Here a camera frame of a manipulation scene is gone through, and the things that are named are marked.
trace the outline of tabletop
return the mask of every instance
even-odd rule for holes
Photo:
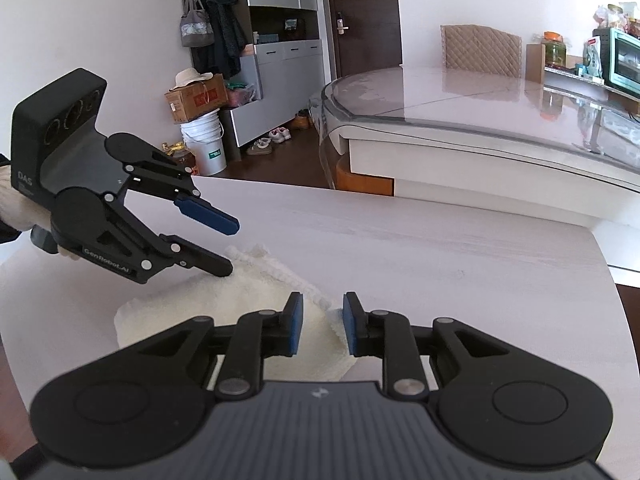
[[[640,174],[640,123],[620,105],[507,76],[401,66],[347,76],[324,89],[347,120],[518,140]]]
[[[584,228],[461,206],[198,177],[203,198],[239,218],[234,237],[130,193],[156,232],[222,252],[257,243],[340,302],[358,293],[430,326],[455,317],[599,384],[614,409],[600,463],[621,480],[640,470],[640,377],[607,265]],[[62,372],[116,350],[113,316],[135,297],[192,276],[171,268],[138,285],[84,260],[32,246],[0,267],[0,332],[24,402]],[[360,361],[349,378],[376,378]]]

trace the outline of dark jacket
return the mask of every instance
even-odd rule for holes
[[[9,159],[0,153],[0,168],[8,165]],[[0,244],[13,242],[18,236],[20,236],[20,231],[16,231],[0,219]]]
[[[200,72],[220,73],[229,79],[240,72],[240,54],[247,40],[236,18],[233,6],[238,0],[200,0],[209,13],[216,41],[196,48],[194,68]]]

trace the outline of handbag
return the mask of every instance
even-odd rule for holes
[[[200,0],[184,0],[184,14],[180,20],[182,46],[196,48],[214,42],[209,15]]]

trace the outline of oven door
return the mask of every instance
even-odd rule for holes
[[[622,31],[615,31],[612,41],[611,82],[640,95],[640,41]]]

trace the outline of white sun hat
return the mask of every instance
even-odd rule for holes
[[[194,68],[188,68],[187,70],[183,70],[182,72],[180,72],[175,77],[175,86],[171,88],[171,90],[187,86],[188,84],[195,83],[196,81],[206,81],[208,79],[211,79],[212,77],[213,74],[211,72],[201,74]]]

